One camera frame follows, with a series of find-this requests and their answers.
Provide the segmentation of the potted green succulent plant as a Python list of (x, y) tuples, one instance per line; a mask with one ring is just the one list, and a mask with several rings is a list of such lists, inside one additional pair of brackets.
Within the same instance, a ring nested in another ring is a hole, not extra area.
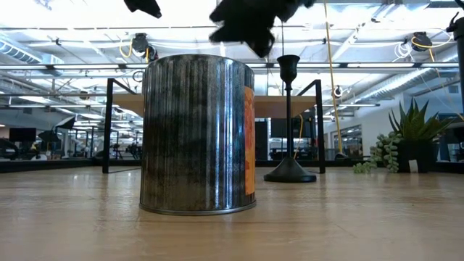
[(428, 104), (420, 107), (412, 99), (408, 110), (399, 108), (399, 117), (389, 113), (392, 131), (380, 134), (370, 148), (370, 157), (353, 166), (355, 173), (369, 173), (382, 165), (390, 173), (427, 173), (436, 163), (437, 146), (434, 139), (445, 133), (452, 118), (441, 119), (438, 114), (426, 117)]

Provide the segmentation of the silver ventilation duct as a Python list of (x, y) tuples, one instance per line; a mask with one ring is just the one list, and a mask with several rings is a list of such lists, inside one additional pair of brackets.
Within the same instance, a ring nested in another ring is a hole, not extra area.
[(412, 72), (394, 76), (392, 80), (388, 79), (384, 81), (379, 88), (372, 93), (372, 97), (374, 99), (384, 99), (394, 96), (399, 92), (418, 85), (422, 80), (436, 77), (441, 70), (457, 70), (458, 68), (458, 63), (453, 62), (452, 58), (444, 62), (422, 63), (420, 67), (415, 67)]
[(53, 54), (37, 52), (21, 45), (16, 41), (0, 37), (0, 54), (27, 64), (60, 65), (64, 61)]

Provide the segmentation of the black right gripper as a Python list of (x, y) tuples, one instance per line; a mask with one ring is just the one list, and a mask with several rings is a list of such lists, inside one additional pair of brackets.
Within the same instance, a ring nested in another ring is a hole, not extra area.
[(250, 22), (248, 0), (222, 0), (210, 14), (211, 21), (222, 23), (209, 40), (213, 43), (251, 41), (249, 47), (253, 52), (266, 57), (275, 43), (270, 32), (275, 19), (287, 22), (298, 8), (310, 8), (314, 4), (315, 0), (256, 0), (256, 13)]

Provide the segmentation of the black candlestick holder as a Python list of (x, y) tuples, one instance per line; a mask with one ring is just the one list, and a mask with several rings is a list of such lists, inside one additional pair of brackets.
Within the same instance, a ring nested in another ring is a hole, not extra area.
[(291, 84), (297, 77), (297, 64), (300, 57), (294, 54), (287, 54), (277, 58), (280, 66), (280, 77), (285, 83), (286, 92), (286, 157), (281, 163), (264, 176), (264, 181), (276, 183), (311, 183), (316, 182), (317, 177), (306, 171), (294, 159), (294, 139), (291, 116)]

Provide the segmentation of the black monitor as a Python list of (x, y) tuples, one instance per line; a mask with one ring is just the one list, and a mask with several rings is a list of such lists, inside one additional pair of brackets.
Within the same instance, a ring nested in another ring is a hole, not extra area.
[(35, 128), (10, 128), (9, 140), (11, 142), (34, 142), (36, 140)]

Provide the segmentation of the black vertical stand pole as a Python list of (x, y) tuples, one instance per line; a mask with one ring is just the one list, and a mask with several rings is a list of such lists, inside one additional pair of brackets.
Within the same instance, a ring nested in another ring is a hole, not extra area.
[(457, 18), (458, 15), (459, 13), (450, 20), (446, 31), (453, 34), (453, 38), (457, 43), (460, 90), (464, 111), (464, 17)]

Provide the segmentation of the black studio softbox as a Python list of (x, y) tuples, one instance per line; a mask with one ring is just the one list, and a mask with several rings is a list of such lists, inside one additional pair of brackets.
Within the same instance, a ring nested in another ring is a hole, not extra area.
[(60, 121), (54, 126), (54, 129), (62, 128), (66, 130), (71, 130), (74, 127), (76, 121), (76, 116), (68, 117)]
[(58, 135), (53, 130), (45, 130), (38, 134), (38, 137), (45, 143), (54, 143), (60, 141)]

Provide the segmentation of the wooden shelf riser black legs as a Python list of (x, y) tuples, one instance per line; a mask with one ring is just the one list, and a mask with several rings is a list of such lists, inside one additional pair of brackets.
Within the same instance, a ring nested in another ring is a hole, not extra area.
[[(143, 96), (141, 94), (113, 94), (107, 91), (107, 101), (109, 106), (113, 103), (121, 106), (123, 109), (129, 109), (134, 112), (144, 112)], [(290, 102), (289, 109), (292, 117), (298, 115), (311, 107), (316, 106), (317, 112), (317, 130), (318, 130), (318, 164), (319, 173), (326, 172), (325, 144), (323, 136), (323, 103), (322, 103), (322, 83), (316, 79), (307, 87), (299, 92), (298, 96), (255, 96), (254, 108), (257, 118), (283, 118), (286, 104)]]

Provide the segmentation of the black cabinet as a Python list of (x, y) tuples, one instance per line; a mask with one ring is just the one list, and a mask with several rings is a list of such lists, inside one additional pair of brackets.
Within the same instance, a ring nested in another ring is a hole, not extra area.
[(255, 123), (255, 154), (257, 161), (268, 161), (268, 122)]

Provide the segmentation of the orange candle jar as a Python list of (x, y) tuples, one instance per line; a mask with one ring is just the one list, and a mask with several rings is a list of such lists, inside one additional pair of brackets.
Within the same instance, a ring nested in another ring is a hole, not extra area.
[(143, 79), (141, 209), (221, 215), (253, 208), (254, 72), (243, 62), (181, 54)]

